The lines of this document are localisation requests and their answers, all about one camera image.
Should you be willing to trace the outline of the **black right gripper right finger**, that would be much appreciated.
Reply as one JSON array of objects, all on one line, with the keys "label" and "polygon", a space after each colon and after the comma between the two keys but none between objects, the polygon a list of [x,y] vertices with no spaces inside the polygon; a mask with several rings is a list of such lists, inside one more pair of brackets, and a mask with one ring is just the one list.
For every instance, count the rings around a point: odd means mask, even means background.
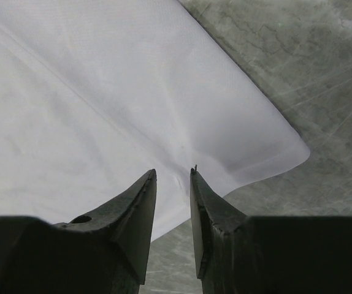
[{"label": "black right gripper right finger", "polygon": [[247,216],[190,174],[204,293],[352,293],[352,216]]}]

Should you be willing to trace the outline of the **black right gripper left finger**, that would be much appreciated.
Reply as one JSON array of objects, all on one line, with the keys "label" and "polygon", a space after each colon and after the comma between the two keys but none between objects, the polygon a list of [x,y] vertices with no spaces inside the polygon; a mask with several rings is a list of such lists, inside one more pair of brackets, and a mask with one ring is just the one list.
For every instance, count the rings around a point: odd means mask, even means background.
[{"label": "black right gripper left finger", "polygon": [[0,293],[137,293],[145,282],[156,182],[149,170],[68,223],[0,216]]}]

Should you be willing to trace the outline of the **white t shirt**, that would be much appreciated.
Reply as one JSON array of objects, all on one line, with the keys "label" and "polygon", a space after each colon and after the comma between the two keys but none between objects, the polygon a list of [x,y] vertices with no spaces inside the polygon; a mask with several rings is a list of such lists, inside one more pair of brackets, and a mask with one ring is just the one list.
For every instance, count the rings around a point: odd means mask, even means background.
[{"label": "white t shirt", "polygon": [[287,120],[178,1],[0,1],[0,215],[69,222],[157,173],[152,238],[305,162]]}]

